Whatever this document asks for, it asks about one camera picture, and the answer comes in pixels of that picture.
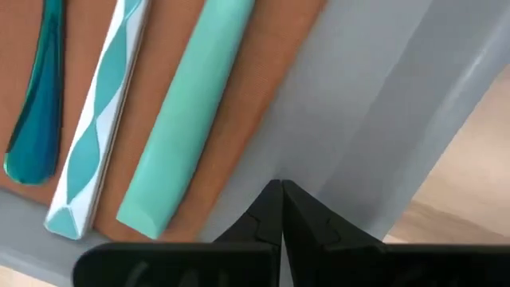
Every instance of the white and teal striped handle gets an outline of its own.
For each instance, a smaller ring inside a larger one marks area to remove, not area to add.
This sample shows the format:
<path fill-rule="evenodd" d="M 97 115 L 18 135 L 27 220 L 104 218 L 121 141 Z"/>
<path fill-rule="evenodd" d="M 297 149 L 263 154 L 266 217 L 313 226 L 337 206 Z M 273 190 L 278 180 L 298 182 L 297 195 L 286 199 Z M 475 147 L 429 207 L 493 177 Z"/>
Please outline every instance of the white and teal striped handle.
<path fill-rule="evenodd" d="M 45 220 L 74 240 L 89 227 L 108 165 L 150 0 L 118 0 L 64 169 Z"/>

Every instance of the teal glass handle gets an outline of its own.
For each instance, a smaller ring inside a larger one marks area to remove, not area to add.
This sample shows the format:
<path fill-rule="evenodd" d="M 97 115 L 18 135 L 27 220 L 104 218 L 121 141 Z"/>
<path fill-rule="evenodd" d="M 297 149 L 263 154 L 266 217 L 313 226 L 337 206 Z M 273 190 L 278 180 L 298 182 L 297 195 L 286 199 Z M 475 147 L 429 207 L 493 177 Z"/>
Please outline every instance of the teal glass handle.
<path fill-rule="evenodd" d="M 64 82 L 64 14 L 64 0 L 44 0 L 25 103 L 4 158 L 4 170 L 18 183 L 42 184 L 54 175 L 57 167 Z"/>
<path fill-rule="evenodd" d="M 117 220 L 156 239 L 194 174 L 254 0 L 207 0 Z"/>

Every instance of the orange-brown board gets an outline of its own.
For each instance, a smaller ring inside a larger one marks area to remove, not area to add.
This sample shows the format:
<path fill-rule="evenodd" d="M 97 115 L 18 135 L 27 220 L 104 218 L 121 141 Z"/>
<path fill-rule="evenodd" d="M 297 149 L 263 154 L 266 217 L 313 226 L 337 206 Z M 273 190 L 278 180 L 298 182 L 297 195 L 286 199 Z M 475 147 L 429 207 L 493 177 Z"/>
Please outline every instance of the orange-brown board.
<path fill-rule="evenodd" d="M 114 0 L 67 0 L 65 92 L 56 175 L 28 187 L 0 174 L 0 186 L 49 205 L 100 55 Z M 308 36 L 325 0 L 256 0 L 198 169 L 162 241 L 193 241 L 245 145 Z M 153 0 L 94 227 L 112 240 L 146 241 L 116 213 L 204 0 Z M 0 1 L 0 149 L 21 111 L 35 54 L 41 1 Z"/>

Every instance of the mint green handle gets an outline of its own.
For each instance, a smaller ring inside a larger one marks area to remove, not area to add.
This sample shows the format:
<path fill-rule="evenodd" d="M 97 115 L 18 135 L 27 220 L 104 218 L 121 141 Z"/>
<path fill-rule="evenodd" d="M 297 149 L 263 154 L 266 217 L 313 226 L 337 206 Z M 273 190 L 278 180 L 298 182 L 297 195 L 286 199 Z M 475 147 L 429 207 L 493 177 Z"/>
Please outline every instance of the mint green handle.
<path fill-rule="evenodd" d="M 208 0 L 117 219 L 157 238 L 194 174 L 254 0 Z"/>

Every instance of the dark teal glass piece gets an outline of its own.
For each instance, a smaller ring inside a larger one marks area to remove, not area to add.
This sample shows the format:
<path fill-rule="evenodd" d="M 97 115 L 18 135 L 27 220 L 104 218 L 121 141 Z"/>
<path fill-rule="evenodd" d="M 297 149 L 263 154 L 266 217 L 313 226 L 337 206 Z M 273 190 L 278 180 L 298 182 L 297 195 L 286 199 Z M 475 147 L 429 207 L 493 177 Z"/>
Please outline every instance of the dark teal glass piece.
<path fill-rule="evenodd" d="M 42 184 L 58 161 L 64 84 L 64 0 L 44 0 L 41 29 L 25 104 L 4 158 L 14 181 Z"/>

